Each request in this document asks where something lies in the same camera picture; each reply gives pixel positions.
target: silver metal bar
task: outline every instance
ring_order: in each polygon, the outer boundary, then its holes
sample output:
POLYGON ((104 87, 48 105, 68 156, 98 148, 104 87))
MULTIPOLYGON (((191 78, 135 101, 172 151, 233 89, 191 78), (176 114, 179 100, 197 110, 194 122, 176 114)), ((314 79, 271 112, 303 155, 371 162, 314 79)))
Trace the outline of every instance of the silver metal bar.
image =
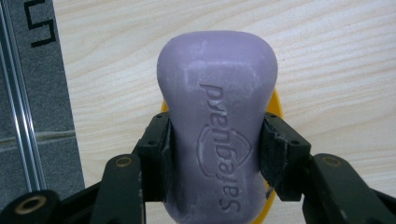
POLYGON ((46 188, 43 168, 35 139, 32 115, 24 84, 7 1, 0 1, 0 71, 3 73, 14 119, 16 138, 29 191, 46 188))

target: yellow plate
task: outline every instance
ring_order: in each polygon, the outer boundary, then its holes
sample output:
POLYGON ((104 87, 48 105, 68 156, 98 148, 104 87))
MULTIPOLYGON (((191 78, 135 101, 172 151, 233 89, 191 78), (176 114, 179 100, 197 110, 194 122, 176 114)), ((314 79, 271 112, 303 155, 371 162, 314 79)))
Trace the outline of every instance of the yellow plate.
MULTIPOLYGON (((161 106, 161 112, 165 112, 165 111, 168 111, 168 105, 166 104, 165 101, 163 101, 163 105, 161 106)), ((283 119, 282 105, 280 104, 279 96, 277 95, 276 90, 274 90, 271 96, 270 103, 267 106, 267 112, 276 114, 277 116, 283 119)), ((265 183, 265 186, 267 190, 270 190, 268 183, 265 183)), ((276 193, 272 190, 270 196, 267 199, 267 202, 265 202, 262 212, 256 217, 256 219, 252 222, 252 224, 261 224, 264 222, 264 219, 268 215, 271 205, 274 202, 275 196, 276 193)))

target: soap bar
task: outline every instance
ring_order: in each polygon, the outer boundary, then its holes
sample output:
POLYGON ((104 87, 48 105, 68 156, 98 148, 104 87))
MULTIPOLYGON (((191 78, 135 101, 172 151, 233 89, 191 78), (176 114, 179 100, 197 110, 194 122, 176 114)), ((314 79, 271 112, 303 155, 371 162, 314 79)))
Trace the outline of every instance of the soap bar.
POLYGON ((265 204, 258 143, 276 56, 243 32, 171 39, 157 78, 173 125, 173 183, 165 208, 178 223, 250 223, 265 204))

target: embossed logo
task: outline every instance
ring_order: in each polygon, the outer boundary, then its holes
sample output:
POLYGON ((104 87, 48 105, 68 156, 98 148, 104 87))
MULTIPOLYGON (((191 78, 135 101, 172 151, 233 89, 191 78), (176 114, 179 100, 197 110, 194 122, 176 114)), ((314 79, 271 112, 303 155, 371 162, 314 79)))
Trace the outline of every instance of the embossed logo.
POLYGON ((252 150, 249 141, 230 127, 230 118, 223 102, 223 88, 200 84, 205 91, 209 122, 201 130, 196 156, 203 175, 220 182, 222 197, 219 206, 225 212, 241 210, 240 190, 235 174, 252 150))

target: wood grain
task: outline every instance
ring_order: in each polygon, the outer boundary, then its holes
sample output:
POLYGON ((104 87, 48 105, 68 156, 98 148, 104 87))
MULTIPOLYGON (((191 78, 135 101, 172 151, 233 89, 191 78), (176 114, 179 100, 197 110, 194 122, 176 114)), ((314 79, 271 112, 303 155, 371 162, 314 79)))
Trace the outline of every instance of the wood grain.
MULTIPOLYGON (((156 60, 172 37, 237 30, 278 59, 285 120, 313 145, 350 161, 396 196, 394 1, 54 0, 86 185, 133 150, 162 95, 156 60)), ((277 200, 268 223, 304 223, 300 203, 277 200)), ((160 203, 148 223, 173 223, 160 203)))

